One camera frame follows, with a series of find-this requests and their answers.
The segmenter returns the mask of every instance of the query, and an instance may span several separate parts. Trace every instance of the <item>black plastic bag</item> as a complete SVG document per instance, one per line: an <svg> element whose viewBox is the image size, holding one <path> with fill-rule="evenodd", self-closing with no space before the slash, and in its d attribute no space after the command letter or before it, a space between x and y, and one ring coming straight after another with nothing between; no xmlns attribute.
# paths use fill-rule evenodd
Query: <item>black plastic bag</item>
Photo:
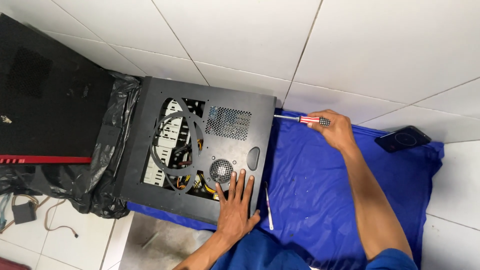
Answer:
<svg viewBox="0 0 480 270"><path fill-rule="evenodd" d="M84 165L0 166L0 195L27 190L68 199L80 213L106 219L128 215L126 201L115 198L115 177L141 90L141 82L129 75L110 72L116 78L103 124L120 129L115 146L97 139L92 162Z"/></svg>

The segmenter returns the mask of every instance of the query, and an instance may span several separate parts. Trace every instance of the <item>hand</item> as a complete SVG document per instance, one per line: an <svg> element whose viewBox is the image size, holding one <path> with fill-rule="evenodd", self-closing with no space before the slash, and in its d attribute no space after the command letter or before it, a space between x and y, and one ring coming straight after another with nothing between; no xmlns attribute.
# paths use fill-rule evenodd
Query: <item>hand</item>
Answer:
<svg viewBox="0 0 480 270"><path fill-rule="evenodd" d="M352 132L352 124L350 118L341 115L332 110L323 110L308 114L309 117L324 117L330 120L330 125L324 127L319 123L308 123L307 126L320 132L327 143L343 153L344 151L356 147L355 139Z"/></svg>
<svg viewBox="0 0 480 270"><path fill-rule="evenodd" d="M260 221L259 210L256 210L255 214L248 218L248 208L254 182L253 175L250 176L245 191L243 191L245 170L240 170L238 183L236 178L237 173L232 172L230 187L228 188L228 200L225 200L220 185L215 183L218 200L220 201L220 216L218 217L217 231L215 233L221 235L230 247L249 233Z"/></svg>

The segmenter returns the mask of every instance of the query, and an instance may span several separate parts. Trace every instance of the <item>black phone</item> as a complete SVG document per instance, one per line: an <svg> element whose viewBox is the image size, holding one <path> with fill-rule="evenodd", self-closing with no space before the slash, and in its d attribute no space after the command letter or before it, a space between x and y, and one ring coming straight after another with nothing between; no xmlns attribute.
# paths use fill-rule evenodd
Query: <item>black phone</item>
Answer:
<svg viewBox="0 0 480 270"><path fill-rule="evenodd" d="M375 142L388 153L422 146L431 141L430 137L412 125L375 138Z"/></svg>

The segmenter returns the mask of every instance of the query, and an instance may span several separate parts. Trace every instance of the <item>screwdriver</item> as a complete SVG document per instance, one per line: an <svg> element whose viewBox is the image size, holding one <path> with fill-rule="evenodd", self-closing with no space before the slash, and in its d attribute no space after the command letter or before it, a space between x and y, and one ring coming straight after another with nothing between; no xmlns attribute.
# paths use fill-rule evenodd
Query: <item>screwdriver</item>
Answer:
<svg viewBox="0 0 480 270"><path fill-rule="evenodd" d="M330 124L330 120L323 117L308 117L308 116L292 117L292 116L284 116L284 115L278 115L278 114L274 114L273 117L291 119L304 124L320 123L320 125L322 126L328 126Z"/></svg>

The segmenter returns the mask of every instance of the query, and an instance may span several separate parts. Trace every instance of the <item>computer case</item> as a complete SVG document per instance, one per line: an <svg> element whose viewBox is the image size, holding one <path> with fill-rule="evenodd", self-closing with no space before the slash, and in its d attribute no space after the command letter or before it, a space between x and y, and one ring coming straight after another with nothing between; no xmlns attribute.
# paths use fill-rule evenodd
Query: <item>computer case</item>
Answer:
<svg viewBox="0 0 480 270"><path fill-rule="evenodd" d="M147 77L132 121L114 195L216 224L219 182L230 173L262 181L276 97Z"/></svg>
<svg viewBox="0 0 480 270"><path fill-rule="evenodd" d="M89 163L113 81L0 13L0 163Z"/></svg>

